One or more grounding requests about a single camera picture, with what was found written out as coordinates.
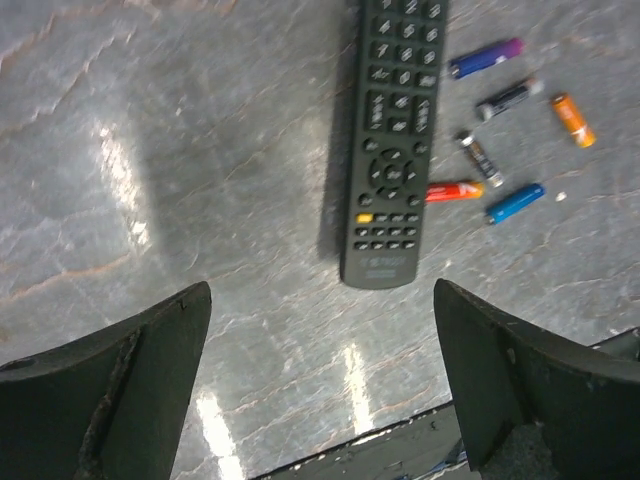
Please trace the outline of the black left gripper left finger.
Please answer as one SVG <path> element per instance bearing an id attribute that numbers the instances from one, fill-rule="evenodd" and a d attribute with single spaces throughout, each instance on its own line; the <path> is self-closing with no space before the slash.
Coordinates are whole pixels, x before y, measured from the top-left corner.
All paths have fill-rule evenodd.
<path id="1" fill-rule="evenodd" d="M 4 479 L 167 479 L 211 318 L 198 282 L 1 367 Z"/>

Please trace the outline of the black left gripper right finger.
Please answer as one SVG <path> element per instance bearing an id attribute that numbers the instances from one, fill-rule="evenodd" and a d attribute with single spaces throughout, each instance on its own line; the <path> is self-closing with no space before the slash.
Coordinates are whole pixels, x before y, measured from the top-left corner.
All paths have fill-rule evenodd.
<path id="1" fill-rule="evenodd" d="M 586 346 L 437 280 L 434 313 L 469 466 L 542 428 L 565 479 L 639 476 L 639 330 Z"/>

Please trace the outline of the black remote control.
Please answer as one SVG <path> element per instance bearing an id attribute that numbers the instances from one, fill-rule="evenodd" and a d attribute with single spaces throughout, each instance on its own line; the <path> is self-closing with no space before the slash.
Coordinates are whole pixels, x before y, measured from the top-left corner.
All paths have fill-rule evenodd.
<path id="1" fill-rule="evenodd" d="M 448 17 L 446 1 L 361 5 L 340 258 L 350 287 L 417 276 Z"/>

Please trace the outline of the black gold battery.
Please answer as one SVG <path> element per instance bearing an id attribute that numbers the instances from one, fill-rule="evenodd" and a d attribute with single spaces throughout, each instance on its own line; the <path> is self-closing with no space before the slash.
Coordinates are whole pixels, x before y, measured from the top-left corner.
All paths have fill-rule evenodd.
<path id="1" fill-rule="evenodd" d="M 464 150 L 469 160 L 476 166 L 483 179 L 493 188 L 499 188 L 504 183 L 501 171 L 490 160 L 484 148 L 469 130 L 460 131 L 456 140 Z"/>

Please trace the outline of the black white-tipped battery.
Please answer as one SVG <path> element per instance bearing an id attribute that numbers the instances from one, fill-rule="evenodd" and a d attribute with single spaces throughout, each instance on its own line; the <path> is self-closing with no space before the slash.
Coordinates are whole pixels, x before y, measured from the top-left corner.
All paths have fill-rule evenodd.
<path id="1" fill-rule="evenodd" d="M 531 77 L 482 100 L 475 110 L 479 119 L 487 122 L 543 90 L 544 82 Z"/>

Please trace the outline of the blue purple battery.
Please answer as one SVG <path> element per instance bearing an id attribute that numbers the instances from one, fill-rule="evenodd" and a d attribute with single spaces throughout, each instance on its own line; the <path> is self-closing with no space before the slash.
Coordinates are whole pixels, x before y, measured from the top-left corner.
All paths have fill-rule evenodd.
<path id="1" fill-rule="evenodd" d="M 517 37 L 495 42 L 449 63 L 450 75 L 458 80 L 519 56 L 524 42 Z"/>

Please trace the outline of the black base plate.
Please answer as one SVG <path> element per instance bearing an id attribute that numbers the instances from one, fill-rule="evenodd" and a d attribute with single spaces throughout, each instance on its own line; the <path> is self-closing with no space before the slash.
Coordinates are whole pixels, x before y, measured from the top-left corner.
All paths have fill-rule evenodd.
<path id="1" fill-rule="evenodd" d="M 539 427 L 518 427 L 479 471 L 453 402 L 294 461 L 262 479 L 559 479 Z"/>

